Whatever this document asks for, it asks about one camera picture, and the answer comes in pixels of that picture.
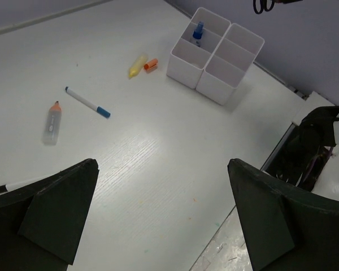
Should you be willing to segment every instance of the table surface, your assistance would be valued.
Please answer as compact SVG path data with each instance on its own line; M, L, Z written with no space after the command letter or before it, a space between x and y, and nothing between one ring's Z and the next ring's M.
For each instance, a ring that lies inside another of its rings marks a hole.
M168 78L188 22L161 0L114 0L0 36L0 185L100 167L68 270L189 270L234 207L229 160L260 168L303 104L254 65L224 107ZM158 69L129 80L142 52ZM56 100L59 141L44 146Z

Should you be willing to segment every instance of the white storage box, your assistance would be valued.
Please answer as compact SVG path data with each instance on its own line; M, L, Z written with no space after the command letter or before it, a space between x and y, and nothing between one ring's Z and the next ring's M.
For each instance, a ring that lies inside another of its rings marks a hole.
M232 24L221 40L196 86L196 90L224 105L259 54L264 39Z
M201 47L190 43L197 24L204 22ZM205 8L200 7L171 51L167 75L194 89L221 38L231 22Z

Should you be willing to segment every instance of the orange marker cap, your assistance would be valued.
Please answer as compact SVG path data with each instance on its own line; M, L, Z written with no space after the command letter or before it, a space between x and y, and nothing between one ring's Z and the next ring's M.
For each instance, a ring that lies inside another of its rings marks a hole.
M147 71L148 69L153 68L154 66L156 66L157 63L158 63L158 59L154 58L151 61L147 62L143 67Z
M61 109L58 101L56 101L55 104L52 107L50 107L50 109L49 109L49 111L61 111L61 110L62 109Z

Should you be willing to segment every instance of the gray wall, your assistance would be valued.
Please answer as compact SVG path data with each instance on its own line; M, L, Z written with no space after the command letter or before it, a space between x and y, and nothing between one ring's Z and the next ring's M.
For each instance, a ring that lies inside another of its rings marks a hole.
M339 104L338 0L278 4L261 15L252 0L168 1L190 14L203 6L262 36L260 65L306 94L316 91Z
M101 0L0 0L0 29Z

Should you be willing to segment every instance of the blue marker cap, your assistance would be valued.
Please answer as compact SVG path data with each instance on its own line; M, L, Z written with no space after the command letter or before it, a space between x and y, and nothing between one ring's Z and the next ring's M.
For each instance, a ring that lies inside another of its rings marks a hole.
M192 37L194 37L197 40L200 40L202 38L202 33L203 33L203 22L199 22L197 24L197 27L195 29L195 31L193 32Z
M100 107L100 106L98 106L97 112L98 112L100 115L102 115L103 117L106 117L107 119L111 116L111 114L110 114L107 110L103 109L103 108Z

